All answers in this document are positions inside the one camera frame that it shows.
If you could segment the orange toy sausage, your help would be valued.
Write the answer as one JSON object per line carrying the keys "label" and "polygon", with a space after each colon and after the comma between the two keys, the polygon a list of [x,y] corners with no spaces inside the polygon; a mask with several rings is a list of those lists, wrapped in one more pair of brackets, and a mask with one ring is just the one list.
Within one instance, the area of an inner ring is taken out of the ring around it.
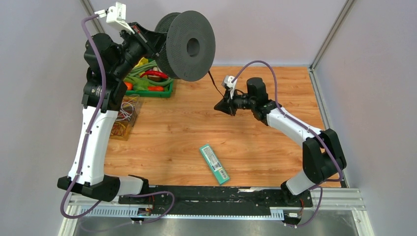
{"label": "orange toy sausage", "polygon": [[149,86],[148,91],[164,92],[165,89],[162,86]]}

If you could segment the toy napa cabbage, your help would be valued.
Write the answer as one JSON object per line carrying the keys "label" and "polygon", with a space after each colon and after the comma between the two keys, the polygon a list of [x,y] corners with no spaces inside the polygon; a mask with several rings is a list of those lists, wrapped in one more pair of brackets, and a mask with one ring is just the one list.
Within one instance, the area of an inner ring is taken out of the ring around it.
{"label": "toy napa cabbage", "polygon": [[148,64],[149,60],[147,58],[141,58],[135,67],[140,67],[142,65]]}

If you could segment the teal rectangular box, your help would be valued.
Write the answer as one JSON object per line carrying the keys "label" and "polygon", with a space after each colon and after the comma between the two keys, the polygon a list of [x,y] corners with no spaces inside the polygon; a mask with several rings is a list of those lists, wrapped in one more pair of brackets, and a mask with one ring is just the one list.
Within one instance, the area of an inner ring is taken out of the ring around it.
{"label": "teal rectangular box", "polygon": [[230,180],[229,175],[227,174],[223,165],[220,163],[210,145],[206,144],[200,147],[200,153],[208,164],[211,172],[217,179],[219,185],[223,185]]}

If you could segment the red toy chili pepper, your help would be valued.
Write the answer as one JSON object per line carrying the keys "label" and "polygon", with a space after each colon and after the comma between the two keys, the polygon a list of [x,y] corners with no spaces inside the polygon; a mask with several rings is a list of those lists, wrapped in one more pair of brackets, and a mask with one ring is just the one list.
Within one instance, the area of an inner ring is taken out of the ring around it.
{"label": "red toy chili pepper", "polygon": [[166,75],[165,73],[160,72],[160,71],[155,71],[155,70],[145,71],[142,75],[140,75],[140,78],[142,78],[144,76],[156,76],[156,77],[163,78],[163,79],[168,79],[169,78],[169,76]]}

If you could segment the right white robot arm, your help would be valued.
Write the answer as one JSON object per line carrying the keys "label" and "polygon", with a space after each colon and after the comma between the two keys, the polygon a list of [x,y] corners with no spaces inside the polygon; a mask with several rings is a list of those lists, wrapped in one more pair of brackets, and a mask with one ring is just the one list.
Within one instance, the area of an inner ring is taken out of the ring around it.
{"label": "right white robot arm", "polygon": [[321,130],[292,116],[280,104],[269,99],[262,78],[250,78],[247,92],[239,94],[233,76],[222,82],[223,98],[215,110],[235,116],[238,109],[251,110],[255,119],[281,131],[302,148],[302,170],[282,183],[281,201],[293,206],[300,194],[343,170],[347,162],[337,136],[332,129]]}

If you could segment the green toy leaf vegetable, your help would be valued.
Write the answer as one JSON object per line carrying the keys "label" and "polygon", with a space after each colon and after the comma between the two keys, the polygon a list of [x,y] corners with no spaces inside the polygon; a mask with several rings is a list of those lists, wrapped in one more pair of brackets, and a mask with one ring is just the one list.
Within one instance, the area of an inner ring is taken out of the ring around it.
{"label": "green toy leaf vegetable", "polygon": [[132,76],[127,76],[124,82],[131,82],[133,84],[133,91],[145,91],[148,90],[149,86],[152,86],[149,81]]}

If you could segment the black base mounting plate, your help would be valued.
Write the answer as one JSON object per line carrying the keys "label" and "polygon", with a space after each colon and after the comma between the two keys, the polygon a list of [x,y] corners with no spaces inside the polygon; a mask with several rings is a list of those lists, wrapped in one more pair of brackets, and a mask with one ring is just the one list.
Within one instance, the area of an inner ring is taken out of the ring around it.
{"label": "black base mounting plate", "polygon": [[271,207],[312,207],[309,192],[292,202],[284,200],[281,189],[251,189],[228,186],[155,185],[154,197],[121,197],[119,204],[154,206],[155,214],[172,206],[170,214],[216,216],[267,216]]}

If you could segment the green plastic tray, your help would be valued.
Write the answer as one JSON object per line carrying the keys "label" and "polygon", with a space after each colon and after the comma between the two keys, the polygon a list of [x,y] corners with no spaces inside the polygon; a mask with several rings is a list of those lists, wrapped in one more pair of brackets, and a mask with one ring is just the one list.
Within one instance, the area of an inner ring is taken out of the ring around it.
{"label": "green plastic tray", "polygon": [[143,97],[160,97],[160,98],[169,98],[171,96],[171,93],[173,91],[173,84],[174,80],[167,86],[164,87],[164,92],[156,92],[156,91],[127,91],[126,95],[139,95]]}

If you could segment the orange toy carrot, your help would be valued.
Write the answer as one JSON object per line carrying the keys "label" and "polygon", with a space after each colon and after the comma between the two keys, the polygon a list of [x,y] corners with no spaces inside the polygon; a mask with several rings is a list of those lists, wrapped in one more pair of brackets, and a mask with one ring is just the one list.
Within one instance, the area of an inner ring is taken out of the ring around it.
{"label": "orange toy carrot", "polygon": [[128,91],[132,91],[133,90],[133,84],[131,82],[124,82],[124,83],[125,83]]}

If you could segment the green toy long beans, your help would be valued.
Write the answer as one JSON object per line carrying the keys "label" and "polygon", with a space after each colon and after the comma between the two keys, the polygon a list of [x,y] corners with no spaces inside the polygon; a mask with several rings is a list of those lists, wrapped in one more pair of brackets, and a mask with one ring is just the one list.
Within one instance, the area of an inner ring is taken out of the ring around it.
{"label": "green toy long beans", "polygon": [[[140,78],[140,75],[142,75],[145,71],[148,71],[148,70],[155,70],[155,71],[162,72],[157,66],[156,62],[152,60],[148,64],[142,65],[140,67],[134,67],[127,76]],[[144,76],[141,79],[149,81],[152,84],[152,86],[162,86],[162,87],[169,85],[174,80],[173,78],[170,78],[170,77],[168,79],[163,79],[163,78],[159,78],[156,76]]]}

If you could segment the dark grey cable spool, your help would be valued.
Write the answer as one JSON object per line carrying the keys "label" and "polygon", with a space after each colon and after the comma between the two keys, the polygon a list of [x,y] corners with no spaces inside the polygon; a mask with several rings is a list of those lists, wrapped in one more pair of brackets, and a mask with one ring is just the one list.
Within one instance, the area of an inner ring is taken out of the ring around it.
{"label": "dark grey cable spool", "polygon": [[215,35],[208,19],[188,10],[164,16],[155,27],[167,39],[156,59],[161,71],[174,79],[195,82],[211,68],[215,56]]}

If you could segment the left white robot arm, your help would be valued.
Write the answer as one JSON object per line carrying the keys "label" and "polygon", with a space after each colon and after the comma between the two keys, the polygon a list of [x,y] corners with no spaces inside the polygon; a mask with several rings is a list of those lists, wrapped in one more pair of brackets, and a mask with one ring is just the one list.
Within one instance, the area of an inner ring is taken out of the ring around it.
{"label": "left white robot arm", "polygon": [[84,59],[88,63],[83,89],[83,125],[76,157],[68,175],[60,177],[59,189],[109,202],[131,195],[139,204],[150,198],[149,182],[139,176],[104,173],[107,145],[127,91],[124,78],[142,58],[156,58],[165,45],[164,32],[150,31],[137,23],[122,30],[121,44],[105,33],[88,38]]}

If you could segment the aluminium frame rail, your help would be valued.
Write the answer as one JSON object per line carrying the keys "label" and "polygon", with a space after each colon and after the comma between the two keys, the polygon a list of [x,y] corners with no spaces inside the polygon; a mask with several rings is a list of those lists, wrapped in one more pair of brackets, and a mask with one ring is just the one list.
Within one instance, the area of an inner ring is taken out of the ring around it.
{"label": "aluminium frame rail", "polygon": [[[279,187],[249,188],[255,190],[281,189]],[[358,189],[316,188],[304,193],[307,192],[311,195],[312,207],[271,207],[270,214],[267,216],[176,215],[169,213],[172,206],[169,206],[163,213],[155,214],[152,212],[155,208],[154,206],[119,204],[118,200],[123,196],[117,196],[109,202],[100,202],[80,194],[73,194],[69,197],[66,212],[74,215],[83,214],[85,217],[125,218],[134,222],[156,218],[175,220],[263,220],[276,222],[292,228],[300,228],[305,225],[311,226],[327,214],[328,217],[324,219],[325,224],[329,224],[331,219],[346,220],[357,235],[372,236],[374,234],[361,192]],[[292,202],[302,194],[288,199],[283,198],[287,202]]]}

